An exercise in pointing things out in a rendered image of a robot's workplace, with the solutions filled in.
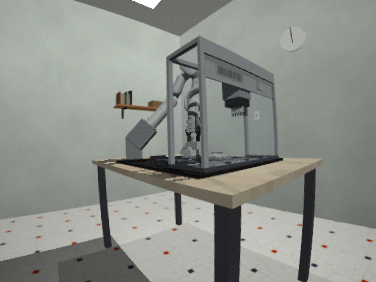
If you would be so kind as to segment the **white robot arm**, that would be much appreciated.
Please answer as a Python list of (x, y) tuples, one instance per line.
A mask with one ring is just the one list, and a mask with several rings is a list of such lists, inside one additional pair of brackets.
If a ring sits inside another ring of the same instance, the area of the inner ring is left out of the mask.
[(152, 128), (155, 129), (166, 116), (167, 116), (167, 103), (165, 99), (165, 101), (160, 105), (160, 107), (149, 118), (147, 118), (148, 122), (146, 120), (145, 121), (149, 123), (149, 125)]

